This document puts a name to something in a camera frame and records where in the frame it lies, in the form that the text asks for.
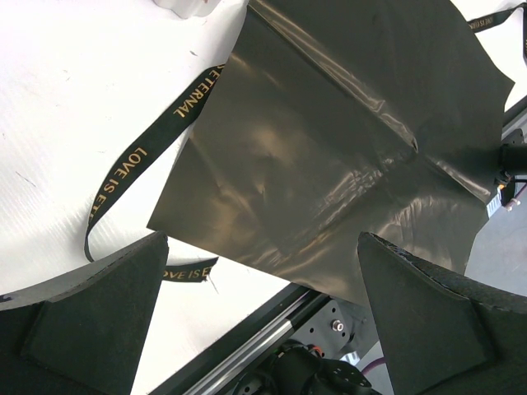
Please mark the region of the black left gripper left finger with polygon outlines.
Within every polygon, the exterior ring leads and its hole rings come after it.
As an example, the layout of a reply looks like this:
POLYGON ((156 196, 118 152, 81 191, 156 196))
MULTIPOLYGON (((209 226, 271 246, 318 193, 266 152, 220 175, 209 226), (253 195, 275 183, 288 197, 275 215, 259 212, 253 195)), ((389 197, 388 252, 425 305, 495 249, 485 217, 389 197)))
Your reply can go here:
POLYGON ((3 394, 129 394, 168 257, 152 233, 1 296, 3 394))

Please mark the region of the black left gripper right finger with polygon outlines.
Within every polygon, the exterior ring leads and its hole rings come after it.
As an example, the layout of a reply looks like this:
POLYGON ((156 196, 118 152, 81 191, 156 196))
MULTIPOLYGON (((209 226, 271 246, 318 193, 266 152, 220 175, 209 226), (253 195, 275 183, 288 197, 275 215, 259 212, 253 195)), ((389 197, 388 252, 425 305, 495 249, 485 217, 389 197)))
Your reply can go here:
POLYGON ((369 232, 357 254, 394 393, 526 392, 524 296, 369 232))

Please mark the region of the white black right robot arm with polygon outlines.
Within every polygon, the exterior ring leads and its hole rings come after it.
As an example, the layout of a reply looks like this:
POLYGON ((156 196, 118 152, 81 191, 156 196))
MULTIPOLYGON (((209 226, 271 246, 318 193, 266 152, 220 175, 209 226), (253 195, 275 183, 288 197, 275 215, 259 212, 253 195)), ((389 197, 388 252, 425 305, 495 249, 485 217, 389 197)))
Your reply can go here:
POLYGON ((503 140, 499 152, 497 184, 526 183, 526 140, 521 128, 513 130, 503 140))

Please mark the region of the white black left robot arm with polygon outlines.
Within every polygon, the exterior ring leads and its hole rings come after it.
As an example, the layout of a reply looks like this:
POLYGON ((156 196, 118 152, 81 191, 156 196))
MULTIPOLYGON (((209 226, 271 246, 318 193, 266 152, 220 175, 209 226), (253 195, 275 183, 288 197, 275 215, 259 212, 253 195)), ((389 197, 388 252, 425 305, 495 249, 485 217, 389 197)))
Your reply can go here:
MULTIPOLYGON (((166 276, 156 232, 1 297, 4 394, 129 394, 166 276)), ((359 261, 397 394, 523 394, 526 299, 415 257, 372 233, 359 261)), ((159 394, 371 394, 326 342, 325 296, 293 286, 162 383, 159 394)))

